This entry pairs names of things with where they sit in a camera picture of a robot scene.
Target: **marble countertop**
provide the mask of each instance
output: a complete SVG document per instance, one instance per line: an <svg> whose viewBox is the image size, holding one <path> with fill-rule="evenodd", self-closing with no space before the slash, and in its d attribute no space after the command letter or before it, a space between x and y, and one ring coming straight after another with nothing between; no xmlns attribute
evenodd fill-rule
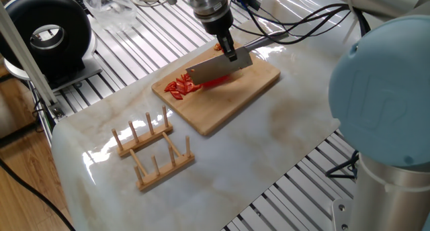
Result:
<svg viewBox="0 0 430 231"><path fill-rule="evenodd" d="M264 0L262 7L282 21L298 21L309 12L338 0ZM330 25L341 16L334 17ZM272 44L255 53L281 70L279 80L229 118L210 136L200 136L168 109L179 151L190 136L196 161L147 192L135 185L132 157L121 159L111 129L120 139L163 124L164 104L151 85L185 64L215 42L185 55L100 102L63 119L55 127L52 155L77 230L220 230L281 175L306 156L339 125L327 100L330 74L340 55L359 38L348 17L339 27L291 46ZM267 30L279 30L261 21ZM303 34L315 24L300 26ZM254 30L252 22L242 27ZM237 30L234 40L245 44L255 37ZM153 172L151 155L159 166L168 163L167 143L159 140L136 153Z"/></svg>

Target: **black cable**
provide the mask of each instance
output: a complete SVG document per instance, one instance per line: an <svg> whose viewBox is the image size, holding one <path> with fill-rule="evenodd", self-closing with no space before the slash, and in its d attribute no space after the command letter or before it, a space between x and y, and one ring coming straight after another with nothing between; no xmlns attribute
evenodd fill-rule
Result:
<svg viewBox="0 0 430 231"><path fill-rule="evenodd" d="M335 171L338 171L338 170L340 170L340 169L343 169L343 168L345 168L345 167L348 167L348 166L353 166L353 169L355 168L355 166L354 166L354 164L358 161L358 159L359 159L359 156L357 155L357 153L358 153L358 151L354 151L354 153L353 153L353 155L352 155L352 157L349 159L349 160L347 160L347 161L345 161L344 163L342 163L342 164L340 164L340 165L338 165L338 166L336 166L336 167L333 167L333 168L331 168L330 170L328 170L326 173L325 173L325 176L326 177L328 177L328 178L347 178L347 179L355 179L355 175L334 175L333 173L335 172Z"/></svg>
<svg viewBox="0 0 430 231"><path fill-rule="evenodd" d="M272 42L281 44L281 45L289 45L289 44L295 44L295 43L299 43L301 41L303 41L304 39L306 39L307 37L309 37L310 35L312 35L315 31L317 31L319 28L321 28L325 23L327 23L336 13L339 13L340 11L343 11L345 9L343 9L342 7L334 10L331 12L330 15L328 15L327 17L324 18L324 20L322 22L320 22L315 28L313 28L312 30L310 30L306 35L302 36L301 38L297 39L297 40L293 40L291 42L280 42L279 40L275 40L274 38L270 37L264 30L263 28L258 24L257 20L255 19L254 15L251 13L251 11L246 7L246 5L244 5L244 7L246 8L249 16L251 17L251 19L254 21L254 24L257 26L257 28L260 30L260 32L267 37L268 39L270 39ZM302 24L303 21L308 20L310 17L312 17L313 15L326 10L327 8L332 7L332 5L327 5L325 7L322 7L321 9L318 9L316 11L314 11L313 13L309 14L308 16L306 16L305 18L303 18L301 21L298 22L298 24L290 27L287 31L289 32L290 30L293 30L295 27L297 27L298 25Z"/></svg>
<svg viewBox="0 0 430 231"><path fill-rule="evenodd" d="M28 191L39 197L50 209L52 209L56 215L66 224L67 228L70 231L75 231L75 228L72 224L67 220L67 218L61 213L61 211L51 202L48 198L43 196L38 190L34 189L31 185L26 183L21 177L18 177L8 166L7 164L0 158L0 167L3 168L9 176L11 176L15 181L17 181L21 186L25 187Z"/></svg>
<svg viewBox="0 0 430 231"><path fill-rule="evenodd" d="M236 1L233 1L233 0L231 0L231 1L232 1L235 5L238 5L240 8L242 8L242 9L244 9L244 10L247 10L245 7L243 7L241 4L237 3ZM346 3L335 3L335 4L331 4L331 5L327 5L327 6L330 6L330 7L342 7L342 8L345 8L345 10L349 9L349 8L348 8L348 4L346 4ZM263 9L263 8L260 8L260 9L261 9L262 11L266 12L268 15L272 16L272 14L270 14L270 13L269 13L268 11L266 11L265 9ZM330 11L330 12L327 12L327 13L324 13L324 14L321 14L321 15L318 15L318 16L315 16L315 17L312 17L312 18L309 18L309 19L307 19L307 20L305 20L305 21L303 21L303 22L283 23L283 22L280 22L279 20L268 19L268 18L266 18L266 17L263 17L263 16L259 15L258 13L252 12L252 11L251 11L251 13L252 13L254 16L257 16L257 17L259 17L259 18L261 18L261 19L267 20L268 22L271 22L271 23L274 23L274 24L279 24L279 25L281 25L281 26L294 26L294 25L296 25L296 24L303 24L303 23L307 23L307 22L310 22L310 21L314 21L314 20L317 20L317 19L320 19L320 18L323 18L323 17L326 17L326 16L328 16L328 15L332 14L332 12Z"/></svg>
<svg viewBox="0 0 430 231"><path fill-rule="evenodd" d="M327 32L329 32L330 30L332 30L332 29L334 29L336 26L338 26L339 24L341 24L347 17L348 17L348 15L350 14L351 12L348 12L345 16L343 16L343 18L339 21L339 22L337 22L335 25L333 25L333 26L331 26L329 29L327 29L327 30L325 30L325 31L323 31L323 32L320 32L320 33L317 33L317 34L315 34L315 35L311 35L311 36L309 36L309 37L315 37L315 36L320 36L320 35L322 35L322 34L324 34L324 33L327 33ZM236 29L238 29L238 30L240 30L240 31L242 31L242 32L245 32L245 33L248 33L248 34L252 34L252 35L254 35L254 36L264 36L263 34L258 34L258 33L255 33L255 32L250 32L249 30L245 30L245 29L243 29L243 28L240 28L240 27L238 27L238 26L236 26L236 25L234 25L233 24L233 27L235 27ZM291 32L289 32L287 29L286 29L286 31L289 33L289 35L291 35L291 36L295 36L295 37L303 37L303 36L301 36L301 35L295 35L295 34L291 34Z"/></svg>

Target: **chopped red pepper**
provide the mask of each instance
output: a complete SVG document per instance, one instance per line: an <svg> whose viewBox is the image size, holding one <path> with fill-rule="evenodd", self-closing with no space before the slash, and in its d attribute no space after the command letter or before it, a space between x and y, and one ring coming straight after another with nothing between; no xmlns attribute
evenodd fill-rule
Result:
<svg viewBox="0 0 430 231"><path fill-rule="evenodd" d="M167 84L167 86L166 86L166 88L164 89L164 91L165 91L165 92L170 91L170 89L171 89L171 88L176 89L176 82L175 82L175 81L173 81L173 82L171 82L171 83Z"/></svg>
<svg viewBox="0 0 430 231"><path fill-rule="evenodd" d="M177 81L178 83L185 84L185 81L184 81L184 80L182 80L182 79L176 78L176 81Z"/></svg>
<svg viewBox="0 0 430 231"><path fill-rule="evenodd" d="M218 85L221 85L221 84L225 83L227 80L229 80L229 78L230 78L230 75L225 75L223 77L214 79L212 81L208 81L206 83L202 83L202 85L204 87L215 87L215 86L218 86Z"/></svg>
<svg viewBox="0 0 430 231"><path fill-rule="evenodd" d="M170 93L172 94L172 96L174 98L176 98L178 100L182 100L183 99L182 96L181 96L181 94L178 91L171 91Z"/></svg>
<svg viewBox="0 0 430 231"><path fill-rule="evenodd" d="M180 92L182 95L187 95L187 91L185 90L185 86L182 84L176 85L176 91Z"/></svg>
<svg viewBox="0 0 430 231"><path fill-rule="evenodd" d="M202 88L202 85L201 84L199 84L199 85L194 85L193 84L193 89L191 90L191 91L197 91L198 89L200 89L200 88Z"/></svg>
<svg viewBox="0 0 430 231"><path fill-rule="evenodd" d="M164 89L165 92L171 92L176 99L183 99L182 95L197 91L202 85L194 85L188 73L181 75L181 78L176 78L176 81L169 83Z"/></svg>
<svg viewBox="0 0 430 231"><path fill-rule="evenodd" d="M188 73L185 73L184 75L182 75L182 79L184 81L192 81L191 77L189 76Z"/></svg>
<svg viewBox="0 0 430 231"><path fill-rule="evenodd" d="M192 92L193 88L194 88L194 83L192 83L192 82L186 82L185 83L185 90L187 91L187 93Z"/></svg>

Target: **cutting board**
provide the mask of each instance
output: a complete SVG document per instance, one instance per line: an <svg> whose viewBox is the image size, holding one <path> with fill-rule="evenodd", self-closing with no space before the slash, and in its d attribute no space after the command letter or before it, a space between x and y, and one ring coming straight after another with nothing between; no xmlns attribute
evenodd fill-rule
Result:
<svg viewBox="0 0 430 231"><path fill-rule="evenodd" d="M176 100L170 92L164 92L167 84L186 73L187 67L221 54L221 51L209 48L152 85L156 95L204 136L280 76L279 69L251 53L253 65L233 73L230 80L222 85L212 88L202 87L196 92L182 96L183 100Z"/></svg>

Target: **knife blade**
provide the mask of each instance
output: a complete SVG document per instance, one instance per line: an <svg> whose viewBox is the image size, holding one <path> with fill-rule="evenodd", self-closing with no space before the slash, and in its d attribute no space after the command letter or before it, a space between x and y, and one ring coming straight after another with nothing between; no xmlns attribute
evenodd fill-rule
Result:
<svg viewBox="0 0 430 231"><path fill-rule="evenodd" d="M269 34L275 40L282 40L288 37L285 31L272 32ZM260 47L268 46L273 41L265 36L259 37L256 40L245 44L244 46L236 49L237 60L230 61L227 56L220 55L209 60L205 60L199 64L195 64L186 68L189 76L193 79L194 84L202 84L214 79L231 74L239 69L251 66L250 52Z"/></svg>

